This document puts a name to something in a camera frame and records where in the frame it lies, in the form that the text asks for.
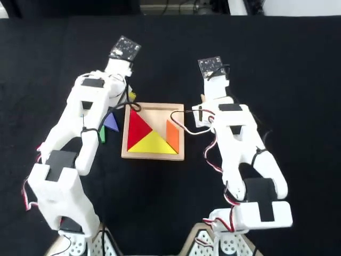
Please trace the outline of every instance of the green puzzle piece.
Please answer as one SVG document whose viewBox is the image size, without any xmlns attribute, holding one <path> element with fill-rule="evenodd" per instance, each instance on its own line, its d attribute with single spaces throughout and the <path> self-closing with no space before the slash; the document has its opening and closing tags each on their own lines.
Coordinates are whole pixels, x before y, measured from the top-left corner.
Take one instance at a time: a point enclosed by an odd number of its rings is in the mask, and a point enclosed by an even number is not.
<svg viewBox="0 0 341 256">
<path fill-rule="evenodd" d="M 101 137 L 102 143 L 105 143 L 105 129 L 104 129 L 104 125 L 102 125 L 102 128 L 100 130 L 100 137 Z"/>
</svg>

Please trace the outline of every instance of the robotic arm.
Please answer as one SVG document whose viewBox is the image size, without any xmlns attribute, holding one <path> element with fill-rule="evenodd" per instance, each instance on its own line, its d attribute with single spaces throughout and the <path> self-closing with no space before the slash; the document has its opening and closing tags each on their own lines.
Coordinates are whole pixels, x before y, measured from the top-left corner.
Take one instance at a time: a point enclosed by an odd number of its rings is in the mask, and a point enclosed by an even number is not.
<svg viewBox="0 0 341 256">
<path fill-rule="evenodd" d="M 199 60 L 204 78 L 205 102 L 192 107 L 196 127 L 207 126 L 216 136 L 222 156 L 224 197 L 233 207 L 217 209 L 209 219 L 233 223 L 233 231 L 289 227 L 293 219 L 289 203 L 280 201 L 288 186 L 275 161 L 257 132 L 257 124 L 246 105 L 234 103 L 229 92 L 228 74 L 220 57 Z M 250 164 L 262 178 L 242 179 L 241 163 Z M 226 231 L 221 222 L 213 231 Z"/>
<path fill-rule="evenodd" d="M 99 217 L 84 194 L 80 175 L 90 172 L 99 145 L 98 129 L 108 108 L 124 103 L 132 90 L 125 77 L 132 74 L 132 61 L 140 48 L 122 36 L 111 50 L 104 72 L 97 70 L 79 76 L 58 123 L 37 149 L 42 163 L 33 166 L 28 183 L 39 210 L 51 229 L 60 235 L 77 236 L 78 241 L 83 241 L 79 244 L 91 241 L 100 227 Z M 61 151 L 74 137 L 82 139 L 80 152 Z"/>
</svg>

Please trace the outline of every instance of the black tabletop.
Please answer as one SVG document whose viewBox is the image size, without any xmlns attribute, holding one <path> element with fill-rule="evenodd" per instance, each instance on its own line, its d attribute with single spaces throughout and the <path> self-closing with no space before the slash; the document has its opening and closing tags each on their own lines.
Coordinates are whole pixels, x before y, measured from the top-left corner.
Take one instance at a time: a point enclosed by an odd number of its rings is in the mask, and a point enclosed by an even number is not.
<svg viewBox="0 0 341 256">
<path fill-rule="evenodd" d="M 59 119 L 76 77 L 104 69 L 120 35 L 142 49 L 131 85 L 137 101 L 200 102 L 197 60 L 221 56 L 231 90 L 272 130 L 266 145 L 285 176 L 294 225 L 251 231 L 264 255 L 329 255 L 340 246 L 341 18 L 113 17 L 0 21 L 0 254 L 43 255 L 57 237 L 20 189 L 35 148 Z M 124 113 L 116 113 L 123 128 Z M 194 129 L 191 115 L 185 117 Z M 124 254 L 177 254 L 201 218 L 228 207 L 223 184 L 202 158 L 211 134 L 185 135 L 185 161 L 120 157 L 108 132 L 82 177 L 86 195 Z M 221 163 L 218 151 L 210 155 Z"/>
</svg>

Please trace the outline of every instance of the purple triangle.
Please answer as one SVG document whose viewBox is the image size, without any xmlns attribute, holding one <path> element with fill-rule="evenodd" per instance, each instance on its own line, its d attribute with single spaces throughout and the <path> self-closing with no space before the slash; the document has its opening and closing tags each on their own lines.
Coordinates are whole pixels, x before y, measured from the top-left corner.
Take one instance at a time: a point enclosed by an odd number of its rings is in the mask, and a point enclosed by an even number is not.
<svg viewBox="0 0 341 256">
<path fill-rule="evenodd" d="M 110 115 L 105 119 L 104 126 L 118 132 L 117 123 L 113 116 L 113 113 L 110 113 Z"/>
</svg>

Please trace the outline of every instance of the wooden tray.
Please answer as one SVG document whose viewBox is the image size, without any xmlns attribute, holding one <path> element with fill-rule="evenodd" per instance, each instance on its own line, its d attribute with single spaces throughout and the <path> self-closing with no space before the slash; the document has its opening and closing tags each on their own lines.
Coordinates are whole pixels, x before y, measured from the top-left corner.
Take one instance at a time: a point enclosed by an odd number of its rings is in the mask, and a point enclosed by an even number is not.
<svg viewBox="0 0 341 256">
<path fill-rule="evenodd" d="M 153 130 L 159 133 L 161 137 L 166 137 L 166 121 L 171 120 L 171 112 L 175 110 L 183 111 L 183 104 L 171 104 L 171 103 L 139 103 L 142 110 L 138 115 L 149 124 Z M 182 128 L 175 126 L 179 130 L 179 153 L 178 154 L 156 154 L 156 153 L 133 153 L 127 151 L 127 140 L 129 132 L 129 118 L 131 108 L 129 105 L 126 106 L 124 129 L 123 129 L 123 140 L 122 140 L 122 151 L 121 157 L 123 158 L 141 158 L 141 159 L 158 159 L 158 160 L 173 160 L 182 161 L 185 157 L 184 148 L 184 131 Z M 180 123 L 184 123 L 184 113 L 174 113 L 173 118 Z"/>
</svg>

